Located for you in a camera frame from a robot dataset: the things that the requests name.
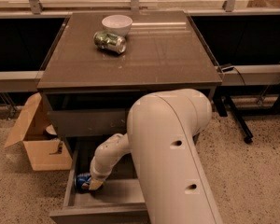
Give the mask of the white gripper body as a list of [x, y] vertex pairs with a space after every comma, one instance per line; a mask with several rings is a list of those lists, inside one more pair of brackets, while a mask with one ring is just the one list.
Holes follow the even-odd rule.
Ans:
[[110, 167], [99, 163], [92, 164], [90, 171], [91, 177], [99, 181], [105, 181], [110, 175]]

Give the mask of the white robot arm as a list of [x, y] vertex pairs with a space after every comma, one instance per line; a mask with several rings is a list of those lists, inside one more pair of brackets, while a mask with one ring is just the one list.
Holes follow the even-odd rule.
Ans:
[[90, 189], [130, 153], [151, 224], [223, 224], [193, 141], [211, 118], [210, 101], [193, 89], [141, 97], [129, 111], [127, 133], [96, 148]]

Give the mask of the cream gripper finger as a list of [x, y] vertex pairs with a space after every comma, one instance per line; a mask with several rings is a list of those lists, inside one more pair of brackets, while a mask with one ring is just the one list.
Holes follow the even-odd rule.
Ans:
[[89, 185], [89, 190], [98, 190], [102, 185], [104, 184], [103, 181], [97, 180], [97, 179], [91, 179], [90, 185]]

